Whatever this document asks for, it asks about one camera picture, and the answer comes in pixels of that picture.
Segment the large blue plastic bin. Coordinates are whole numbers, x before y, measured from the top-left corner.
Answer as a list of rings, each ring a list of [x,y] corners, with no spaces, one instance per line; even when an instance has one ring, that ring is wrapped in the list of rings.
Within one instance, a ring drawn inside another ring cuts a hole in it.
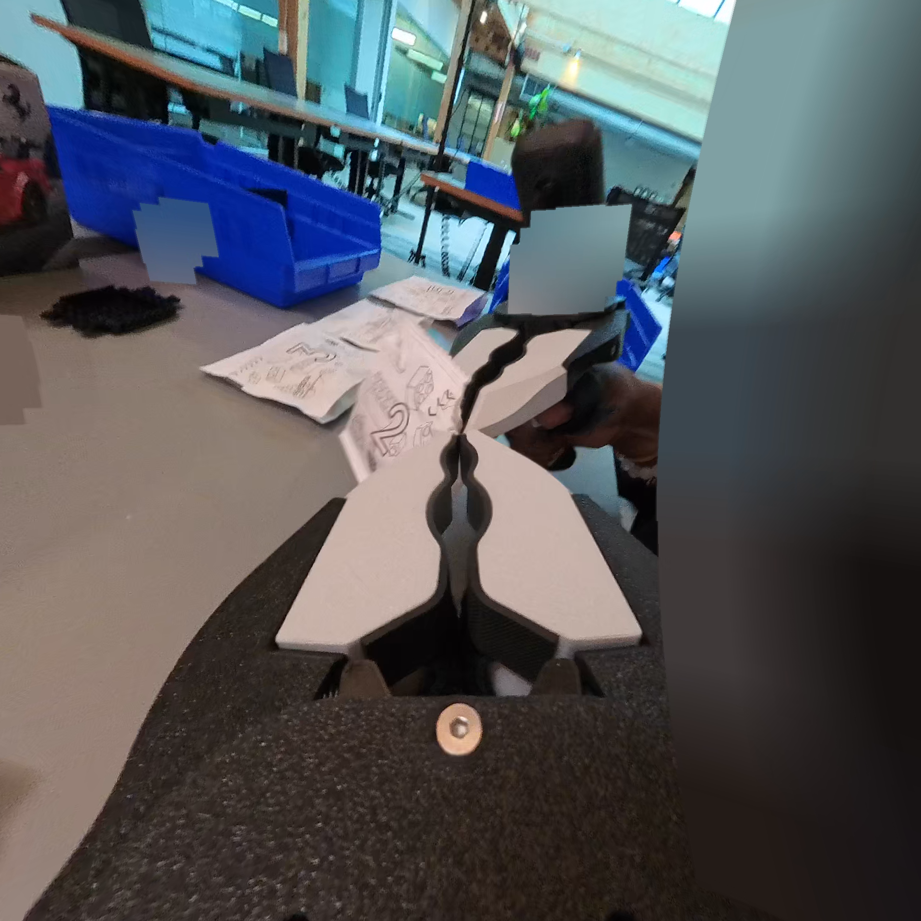
[[[360,283],[378,268],[380,209],[372,201],[199,132],[51,106],[52,135],[75,222],[140,248],[137,219],[191,268],[276,307]]]

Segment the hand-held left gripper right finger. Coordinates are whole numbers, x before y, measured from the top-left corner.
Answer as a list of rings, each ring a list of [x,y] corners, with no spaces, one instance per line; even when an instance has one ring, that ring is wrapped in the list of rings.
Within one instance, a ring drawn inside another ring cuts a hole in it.
[[[462,437],[477,541],[465,616],[488,658],[572,658],[637,645],[642,629],[570,494],[484,435]]]

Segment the printed toy set box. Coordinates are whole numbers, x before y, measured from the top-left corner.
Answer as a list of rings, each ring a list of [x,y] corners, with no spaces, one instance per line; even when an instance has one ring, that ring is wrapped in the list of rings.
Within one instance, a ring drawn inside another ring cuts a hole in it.
[[[73,237],[39,79],[2,55],[1,276],[47,270]]]

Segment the long wooden table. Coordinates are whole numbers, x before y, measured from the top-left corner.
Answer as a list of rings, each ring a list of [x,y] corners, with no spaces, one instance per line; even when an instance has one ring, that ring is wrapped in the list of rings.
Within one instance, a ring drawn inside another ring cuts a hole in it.
[[[91,29],[69,26],[36,13],[30,13],[29,17],[36,26],[54,32],[79,50],[98,53],[171,88],[186,90],[203,98],[244,105],[300,124],[335,129],[338,132],[334,138],[337,144],[370,151],[378,147],[390,149],[391,144],[403,140],[402,132],[385,125],[219,74],[165,52],[148,51]]]

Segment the small blue plastic bin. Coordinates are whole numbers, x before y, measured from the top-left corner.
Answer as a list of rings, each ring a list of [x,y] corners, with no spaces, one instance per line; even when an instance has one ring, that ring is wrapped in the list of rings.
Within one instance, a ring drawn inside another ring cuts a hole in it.
[[[464,189],[504,207],[520,210],[520,200],[513,175],[478,158],[471,158],[466,167]]]

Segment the heap of black toy bricks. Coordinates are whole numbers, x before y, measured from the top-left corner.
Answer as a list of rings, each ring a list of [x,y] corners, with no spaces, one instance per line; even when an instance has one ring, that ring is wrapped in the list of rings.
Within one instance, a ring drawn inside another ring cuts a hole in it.
[[[176,319],[181,309],[177,295],[162,295],[150,286],[106,285],[63,295],[40,317],[53,327],[93,338],[144,331]]]

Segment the white printed paper bag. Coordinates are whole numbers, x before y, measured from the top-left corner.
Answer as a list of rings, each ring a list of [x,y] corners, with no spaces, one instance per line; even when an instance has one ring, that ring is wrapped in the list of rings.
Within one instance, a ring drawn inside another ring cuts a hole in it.
[[[385,336],[358,386],[340,434],[357,482],[436,436],[462,428],[471,377],[427,331],[412,323]]]
[[[378,287],[371,297],[417,316],[462,326],[481,315],[490,294],[414,275]]]
[[[381,345],[409,321],[424,330],[433,323],[399,307],[363,298],[202,366],[201,372],[324,425],[352,406]]]

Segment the person's right hand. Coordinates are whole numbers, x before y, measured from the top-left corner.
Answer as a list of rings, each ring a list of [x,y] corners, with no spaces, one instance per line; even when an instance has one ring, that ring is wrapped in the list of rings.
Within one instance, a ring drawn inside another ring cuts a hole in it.
[[[610,447],[614,455],[639,470],[653,470],[659,460],[662,384],[637,377],[613,364],[599,371],[601,397],[593,420],[565,433],[573,414],[570,399],[553,405],[534,420],[506,434],[513,450],[547,469],[576,449]]]

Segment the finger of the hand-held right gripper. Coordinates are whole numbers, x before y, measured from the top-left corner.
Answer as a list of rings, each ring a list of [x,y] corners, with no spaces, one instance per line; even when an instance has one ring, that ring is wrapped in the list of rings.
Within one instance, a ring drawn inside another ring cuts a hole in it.
[[[521,357],[478,387],[464,431],[504,435],[559,403],[568,390],[565,362],[589,336],[587,329],[570,328],[530,339]]]
[[[510,379],[501,382],[501,378],[525,351],[523,331],[499,326],[478,330],[452,356],[467,376],[459,402],[458,434],[465,432],[470,422],[475,430],[504,425],[524,406],[527,399],[516,392],[516,385]]]

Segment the black tripod stand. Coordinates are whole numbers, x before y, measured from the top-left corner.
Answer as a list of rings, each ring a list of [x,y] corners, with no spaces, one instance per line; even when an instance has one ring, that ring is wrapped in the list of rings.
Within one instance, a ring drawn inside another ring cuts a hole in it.
[[[474,20],[480,11],[481,2],[463,1],[460,3],[460,21],[455,31],[446,72],[447,83],[442,92],[439,114],[434,132],[435,141],[424,140],[406,132],[402,133],[402,141],[394,142],[390,146],[392,155],[398,160],[393,196],[390,200],[390,213],[399,209],[399,202],[404,186],[404,176],[409,164],[421,166],[421,171],[435,173],[449,173],[456,165],[466,167],[472,156],[448,145],[449,129],[455,104],[460,98],[460,85],[464,73],[468,46],[473,30]]]

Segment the small wooden table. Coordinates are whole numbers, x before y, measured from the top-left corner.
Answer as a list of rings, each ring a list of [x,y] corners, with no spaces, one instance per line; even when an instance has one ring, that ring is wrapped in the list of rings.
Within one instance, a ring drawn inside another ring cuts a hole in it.
[[[418,242],[410,251],[409,261],[419,265],[425,259],[424,244],[429,219],[437,193],[443,193],[455,203],[461,205],[463,210],[492,225],[484,256],[472,282],[474,287],[482,291],[490,290],[493,287],[494,277],[499,267],[499,259],[506,239],[509,234],[518,234],[520,232],[523,227],[523,214],[516,208],[467,190],[447,173],[423,170],[419,178],[426,189],[425,209]]]

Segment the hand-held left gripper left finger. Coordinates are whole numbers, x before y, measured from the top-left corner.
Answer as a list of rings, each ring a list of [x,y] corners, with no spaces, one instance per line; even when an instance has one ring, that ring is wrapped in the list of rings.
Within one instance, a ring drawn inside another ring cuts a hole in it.
[[[434,434],[351,490],[275,636],[279,648],[357,654],[435,596],[441,545],[427,509],[453,442]]]

